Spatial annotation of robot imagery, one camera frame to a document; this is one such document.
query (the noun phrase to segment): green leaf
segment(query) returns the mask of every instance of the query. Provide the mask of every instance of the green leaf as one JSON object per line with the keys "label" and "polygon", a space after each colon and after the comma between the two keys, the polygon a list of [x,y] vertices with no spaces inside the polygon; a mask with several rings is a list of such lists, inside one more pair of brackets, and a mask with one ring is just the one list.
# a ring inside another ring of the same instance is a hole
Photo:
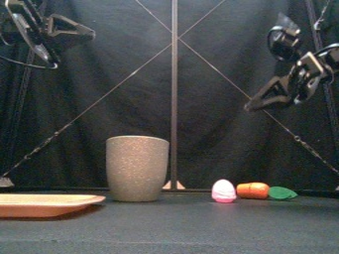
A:
{"label": "green leaf", "polygon": [[297,196],[295,191],[284,187],[271,187],[268,190],[268,196],[273,199],[291,199]]}

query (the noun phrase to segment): pink egg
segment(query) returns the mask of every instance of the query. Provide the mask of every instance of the pink egg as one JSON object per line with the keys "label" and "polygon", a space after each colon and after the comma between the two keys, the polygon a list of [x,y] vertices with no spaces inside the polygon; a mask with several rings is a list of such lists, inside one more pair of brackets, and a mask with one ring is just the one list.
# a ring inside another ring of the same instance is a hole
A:
{"label": "pink egg", "polygon": [[237,198],[236,189],[228,180],[220,179],[212,187],[212,199],[216,202],[233,202]]}

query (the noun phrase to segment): wooden tray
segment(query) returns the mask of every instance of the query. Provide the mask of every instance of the wooden tray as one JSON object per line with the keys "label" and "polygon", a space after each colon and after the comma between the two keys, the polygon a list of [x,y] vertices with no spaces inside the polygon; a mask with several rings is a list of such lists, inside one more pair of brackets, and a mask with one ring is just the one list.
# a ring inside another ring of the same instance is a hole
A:
{"label": "wooden tray", "polygon": [[0,217],[54,217],[104,199],[88,194],[0,194]]}

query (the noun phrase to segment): gray cup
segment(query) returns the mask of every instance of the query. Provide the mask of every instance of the gray cup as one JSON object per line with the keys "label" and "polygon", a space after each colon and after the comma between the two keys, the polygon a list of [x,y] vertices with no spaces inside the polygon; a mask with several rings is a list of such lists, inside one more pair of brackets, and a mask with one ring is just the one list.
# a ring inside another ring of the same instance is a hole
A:
{"label": "gray cup", "polygon": [[117,201],[153,201],[161,193],[169,143],[146,136],[117,136],[105,141],[105,173]]}

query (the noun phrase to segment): black backdrop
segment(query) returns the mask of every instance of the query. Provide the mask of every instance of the black backdrop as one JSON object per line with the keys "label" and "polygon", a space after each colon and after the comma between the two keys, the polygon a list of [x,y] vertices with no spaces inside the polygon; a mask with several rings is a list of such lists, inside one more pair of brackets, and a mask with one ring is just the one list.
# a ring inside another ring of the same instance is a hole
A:
{"label": "black backdrop", "polygon": [[[105,140],[149,135],[172,141],[170,100],[177,96],[172,167],[185,188],[209,189],[217,179],[228,179],[235,185],[256,181],[295,190],[335,190],[337,175],[293,139],[299,136],[336,167],[323,89],[297,107],[269,110],[271,117],[243,110],[248,96],[289,69],[265,47],[277,13],[299,25],[303,51],[313,51],[305,1],[180,0],[177,94],[172,1],[46,3],[45,15],[58,13],[89,26],[96,38],[62,54],[57,70],[26,71],[0,63],[1,172],[61,130],[10,172],[17,187],[105,188]],[[316,14],[323,3],[316,1]],[[325,44],[336,40],[333,29],[327,26]],[[2,55],[26,59],[24,46],[2,48]]]}

